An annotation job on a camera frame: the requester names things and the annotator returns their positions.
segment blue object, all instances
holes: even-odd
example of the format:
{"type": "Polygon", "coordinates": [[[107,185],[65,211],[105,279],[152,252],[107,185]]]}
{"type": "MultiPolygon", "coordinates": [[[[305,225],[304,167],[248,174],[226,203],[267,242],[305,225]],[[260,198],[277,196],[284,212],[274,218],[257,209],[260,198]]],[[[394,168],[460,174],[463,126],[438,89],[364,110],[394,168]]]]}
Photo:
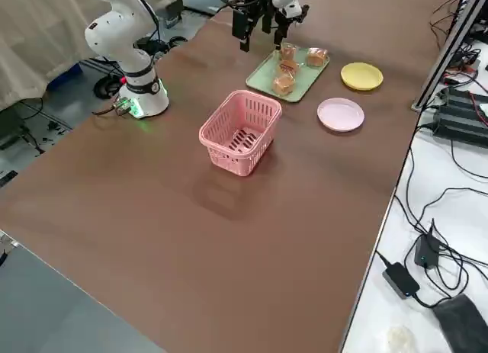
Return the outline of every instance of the blue object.
{"type": "Polygon", "coordinates": [[[51,81],[47,86],[47,90],[54,91],[62,84],[68,82],[70,79],[73,79],[74,77],[82,73],[83,73],[82,67],[79,65],[79,63],[76,63],[71,69],[62,73],[61,75],[56,77],[53,81],[51,81]]]}

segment bread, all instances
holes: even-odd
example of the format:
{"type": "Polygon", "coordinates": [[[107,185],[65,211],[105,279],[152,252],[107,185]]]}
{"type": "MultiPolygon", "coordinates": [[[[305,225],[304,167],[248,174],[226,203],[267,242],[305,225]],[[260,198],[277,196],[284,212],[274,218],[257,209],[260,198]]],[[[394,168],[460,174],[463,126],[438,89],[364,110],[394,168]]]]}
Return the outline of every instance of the bread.
{"type": "Polygon", "coordinates": [[[326,64],[327,50],[310,48],[307,54],[307,66],[322,67],[326,64]]]}
{"type": "Polygon", "coordinates": [[[289,73],[279,75],[273,81],[273,91],[280,95],[289,95],[295,88],[295,79],[289,73]]]}
{"type": "Polygon", "coordinates": [[[280,50],[280,59],[282,61],[293,61],[297,48],[293,44],[282,43],[280,50]]]}
{"type": "Polygon", "coordinates": [[[278,64],[277,74],[278,75],[281,75],[281,74],[284,74],[284,73],[289,73],[293,77],[295,77],[297,75],[297,72],[298,72],[298,67],[299,67],[298,66],[298,63],[296,63],[293,60],[281,61],[278,64]]]}

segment pink plate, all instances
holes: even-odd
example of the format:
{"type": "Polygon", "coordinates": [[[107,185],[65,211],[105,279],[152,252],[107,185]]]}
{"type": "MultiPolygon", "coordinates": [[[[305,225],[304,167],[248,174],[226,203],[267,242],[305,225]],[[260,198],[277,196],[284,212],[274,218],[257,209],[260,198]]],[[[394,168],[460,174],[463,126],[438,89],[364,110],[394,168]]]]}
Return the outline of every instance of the pink plate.
{"type": "Polygon", "coordinates": [[[343,98],[325,100],[317,109],[324,126],[336,132],[349,132],[364,122],[364,112],[355,102],[343,98]]]}

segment white table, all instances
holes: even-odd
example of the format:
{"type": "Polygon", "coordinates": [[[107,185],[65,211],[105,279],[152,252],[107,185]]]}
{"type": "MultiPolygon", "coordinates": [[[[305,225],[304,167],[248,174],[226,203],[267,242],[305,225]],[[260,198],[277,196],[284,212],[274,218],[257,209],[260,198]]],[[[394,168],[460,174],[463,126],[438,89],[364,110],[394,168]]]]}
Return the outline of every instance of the white table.
{"type": "MultiPolygon", "coordinates": [[[[477,43],[476,47],[484,48],[480,56],[478,81],[488,85],[488,72],[484,69],[488,64],[488,46],[477,43]]],[[[464,89],[486,95],[483,89],[474,83],[460,88],[464,89]]],[[[432,113],[424,113],[420,123],[428,123],[431,118],[432,113]]],[[[409,187],[409,200],[417,217],[427,203],[440,196],[448,187],[470,187],[488,192],[488,181],[470,177],[454,164],[449,141],[433,137],[429,130],[421,130],[413,140],[412,150],[415,171],[409,187]]],[[[488,176],[488,149],[454,142],[454,154],[456,160],[465,168],[488,176]]],[[[395,190],[403,204],[406,181],[411,168],[411,158],[408,157],[395,190]]],[[[450,192],[426,211],[422,224],[428,228],[433,217],[436,226],[451,247],[471,258],[488,262],[488,197],[473,192],[450,192]]],[[[377,250],[390,262],[403,262],[405,254],[418,235],[407,223],[400,205],[392,201],[378,236],[377,250]]],[[[407,266],[421,287],[418,292],[420,299],[426,303],[440,300],[443,295],[429,282],[423,269],[414,264],[413,254],[414,252],[407,266]]],[[[447,283],[454,284],[456,277],[448,271],[457,272],[458,267],[446,258],[439,260],[441,269],[446,270],[443,276],[447,276],[447,283]]],[[[393,327],[408,328],[416,338],[419,353],[451,352],[433,312],[418,305],[413,298],[401,300],[381,275],[384,269],[380,258],[373,255],[342,353],[388,352],[387,333],[393,327]]],[[[475,303],[488,322],[488,282],[475,268],[468,265],[467,270],[470,280],[464,293],[475,303]]],[[[488,274],[488,268],[482,270],[488,274]]],[[[436,271],[430,271],[429,275],[440,284],[436,271]]]]}

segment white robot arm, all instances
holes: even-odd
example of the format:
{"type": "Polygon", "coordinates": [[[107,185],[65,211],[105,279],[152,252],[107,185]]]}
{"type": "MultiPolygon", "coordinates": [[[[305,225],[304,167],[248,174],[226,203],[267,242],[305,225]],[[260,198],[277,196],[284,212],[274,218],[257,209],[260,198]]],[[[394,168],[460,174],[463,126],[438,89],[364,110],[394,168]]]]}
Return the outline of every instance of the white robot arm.
{"type": "MultiPolygon", "coordinates": [[[[133,47],[136,41],[156,29],[154,11],[144,0],[102,1],[110,3],[112,9],[86,28],[85,38],[97,54],[117,61],[124,71],[126,83],[115,105],[127,109],[135,118],[162,113],[169,105],[166,90],[151,57],[133,47]]],[[[271,19],[277,21],[274,42],[278,47],[289,25],[301,22],[308,12],[308,6],[302,8],[298,0],[244,0],[232,4],[222,1],[234,9],[233,35],[241,39],[243,50],[249,50],[249,36],[261,16],[265,16],[263,30],[267,33],[271,32],[271,19]]]]}
{"type": "Polygon", "coordinates": [[[149,54],[133,47],[140,38],[156,29],[154,13],[144,0],[102,0],[112,6],[85,30],[88,45],[100,56],[117,61],[126,83],[119,91],[117,105],[134,117],[162,113],[169,105],[149,54]]]}

